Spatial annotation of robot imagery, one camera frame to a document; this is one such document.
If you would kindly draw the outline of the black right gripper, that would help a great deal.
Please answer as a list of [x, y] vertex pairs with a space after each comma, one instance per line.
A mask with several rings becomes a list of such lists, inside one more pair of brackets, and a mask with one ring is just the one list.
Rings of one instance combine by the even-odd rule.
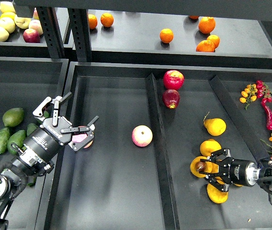
[[[213, 151], [209, 157], [200, 161], [219, 166], [219, 173], [207, 173], [204, 179], [221, 192], [228, 192], [230, 184], [252, 187], [260, 177], [260, 168], [256, 163], [233, 159], [228, 148]], [[225, 184], [217, 184], [212, 180], [213, 177], [220, 177]]]

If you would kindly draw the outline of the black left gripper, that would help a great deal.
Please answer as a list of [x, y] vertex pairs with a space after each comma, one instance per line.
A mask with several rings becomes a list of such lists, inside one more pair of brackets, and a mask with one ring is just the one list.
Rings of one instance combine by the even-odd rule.
[[[72, 123], [65, 117], [59, 118], [60, 107], [72, 96], [68, 92], [64, 96], [56, 98], [46, 97], [33, 111], [33, 116], [40, 120], [42, 127], [34, 130], [25, 140], [25, 152], [22, 154], [22, 161], [30, 167], [37, 163], [48, 163], [68, 143], [74, 152], [83, 149], [85, 145], [94, 140], [95, 122], [99, 116], [95, 116], [87, 126], [71, 127]], [[52, 118], [45, 118], [44, 111], [53, 105]], [[72, 142], [74, 135], [86, 133], [88, 137], [80, 143]]]

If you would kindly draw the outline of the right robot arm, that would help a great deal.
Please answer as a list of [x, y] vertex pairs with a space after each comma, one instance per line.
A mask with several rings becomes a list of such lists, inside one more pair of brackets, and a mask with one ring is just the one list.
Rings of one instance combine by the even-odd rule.
[[230, 149], [220, 149], [200, 162], [199, 173], [220, 192], [227, 192], [231, 184], [247, 187], [257, 184], [272, 202], [272, 161], [268, 167], [260, 167], [253, 161], [234, 159]]

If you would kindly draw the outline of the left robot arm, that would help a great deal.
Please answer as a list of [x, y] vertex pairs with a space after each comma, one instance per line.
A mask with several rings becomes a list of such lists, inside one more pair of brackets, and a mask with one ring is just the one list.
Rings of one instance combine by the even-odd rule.
[[71, 92], [56, 98], [47, 97], [33, 111], [33, 116], [41, 124], [24, 140], [25, 148], [11, 143], [16, 158], [0, 166], [0, 230], [7, 229], [9, 222], [5, 217], [29, 179], [50, 173], [54, 169], [52, 159], [66, 145], [77, 152], [93, 141], [98, 116], [85, 126], [74, 127], [60, 115], [61, 105], [70, 97]]

